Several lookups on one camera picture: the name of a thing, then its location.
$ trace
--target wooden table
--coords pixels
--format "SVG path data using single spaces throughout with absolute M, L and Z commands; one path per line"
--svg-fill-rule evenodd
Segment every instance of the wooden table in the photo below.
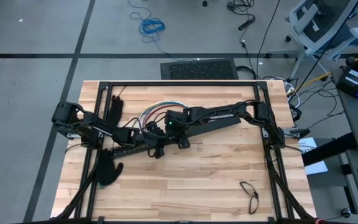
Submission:
M 277 125 L 292 127 L 283 82 L 272 80 L 267 84 Z M 85 110 L 94 110 L 98 85 L 99 81 L 83 83 L 79 104 Z M 118 95 L 122 88 L 113 88 L 113 94 Z M 158 101 L 175 100 L 188 106 L 208 108 L 253 99 L 254 92 L 248 86 L 127 86 L 121 98 L 124 109 L 120 125 L 123 125 Z M 68 146 L 79 142 L 79 139 L 69 141 Z M 275 216 L 259 127 L 242 121 L 195 136 L 190 143 L 189 149 L 179 150 L 175 145 L 166 147 L 165 156 L 159 160 L 150 158 L 146 152 L 118 159 L 124 164 L 124 170 L 115 183 L 102 189 L 98 186 L 93 220 L 104 216 L 106 220 L 126 221 L 266 221 L 267 217 Z M 286 139 L 286 144 L 299 147 L 294 139 Z M 106 138 L 104 146 L 111 147 L 111 139 Z M 67 152 L 51 217 L 58 215 L 78 190 L 85 152 L 79 146 Z M 315 216 L 300 152 L 284 148 L 282 157 L 290 190 L 306 211 Z M 248 214 L 250 197 L 241 189 L 241 180 L 254 185 L 259 193 L 260 206 L 253 215 Z M 283 195 L 281 190 L 278 192 L 286 217 Z

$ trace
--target black glove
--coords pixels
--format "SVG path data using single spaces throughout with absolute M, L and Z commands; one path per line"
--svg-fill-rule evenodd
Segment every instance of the black glove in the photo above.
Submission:
M 104 149 L 100 152 L 96 165 L 96 181 L 101 185 L 109 185 L 118 178 L 123 168 L 124 165 L 121 162 L 115 168 L 112 152 Z
M 124 106 L 124 102 L 120 99 L 119 96 L 111 97 L 111 107 L 107 113 L 107 121 L 112 125 L 117 126 L 118 121 L 122 116 L 122 107 Z

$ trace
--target white office chair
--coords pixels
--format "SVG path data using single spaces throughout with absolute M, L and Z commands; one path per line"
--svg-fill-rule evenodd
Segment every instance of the white office chair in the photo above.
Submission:
M 341 28 L 342 23 L 351 14 L 355 8 L 357 0 L 304 0 L 292 9 L 285 18 L 291 25 L 291 32 L 286 41 L 292 39 L 303 46 L 302 50 L 269 50 L 265 57 L 269 58 L 272 54 L 296 55 L 296 64 L 291 73 L 292 79 L 304 58 L 317 60 L 323 50 L 327 47 L 328 42 L 336 32 Z M 350 28 L 346 25 L 340 30 L 329 46 L 329 50 L 322 56 L 326 59 L 336 60 L 340 52 L 352 44 L 358 43 L 358 40 Z M 327 70 L 320 64 L 318 65 L 325 71 Z

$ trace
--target glasses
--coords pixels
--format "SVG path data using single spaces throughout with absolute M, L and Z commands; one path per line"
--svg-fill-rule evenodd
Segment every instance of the glasses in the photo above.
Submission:
M 248 213 L 252 215 L 259 208 L 259 194 L 258 192 L 256 192 L 255 187 L 252 186 L 250 183 L 247 183 L 246 181 L 241 181 L 240 186 L 242 187 L 242 189 L 244 189 L 247 195 L 251 197 L 251 200 L 249 201 Z

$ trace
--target floor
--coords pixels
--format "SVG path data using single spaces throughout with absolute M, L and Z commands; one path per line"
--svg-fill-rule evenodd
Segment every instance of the floor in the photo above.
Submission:
M 245 18 L 229 12 L 227 0 L 209 1 L 208 7 L 201 6 L 202 0 L 131 2 L 147 6 L 152 17 L 165 23 L 167 28 L 159 41 L 164 51 L 184 54 L 177 57 L 233 57 L 236 65 L 249 66 L 239 44 L 242 32 L 237 29 Z M 297 2 L 281 0 L 262 55 L 269 49 L 302 48 L 284 41 L 289 25 L 283 18 Z M 261 0 L 249 10 L 257 19 L 242 39 L 254 67 L 274 9 L 275 3 Z M 59 100 L 76 102 L 83 80 L 159 80 L 159 64 L 174 61 L 162 54 L 155 43 L 141 41 L 139 21 L 129 18 L 133 11 L 136 10 L 126 0 L 0 0 L 0 223 L 23 221 L 47 143 L 53 151 L 33 220 L 49 218 L 67 146 L 67 140 L 59 135 L 55 141 L 48 138 L 50 118 Z M 358 26 L 358 15 L 348 24 Z M 348 48 L 346 53 L 358 53 L 358 46 Z M 96 54 L 108 55 L 100 58 Z M 259 76 L 286 78 L 295 60 L 260 58 L 259 63 Z M 322 63 L 326 68 L 335 68 L 344 59 Z M 300 80 L 312 66 L 310 61 L 301 65 Z M 310 77 L 322 74 L 317 67 Z M 252 78 L 242 72 L 239 77 Z M 306 97 L 307 94 L 301 96 L 301 100 Z M 332 98 L 312 97 L 301 107 L 303 115 L 297 125 L 305 128 L 325 118 L 333 104 Z M 340 111 L 338 102 L 335 112 Z M 312 127 L 310 136 L 335 138 L 349 131 L 342 114 Z M 312 194 L 321 218 L 336 217 L 346 207 L 340 190 L 312 189 Z M 352 218 L 353 222 L 358 221 L 358 216 Z

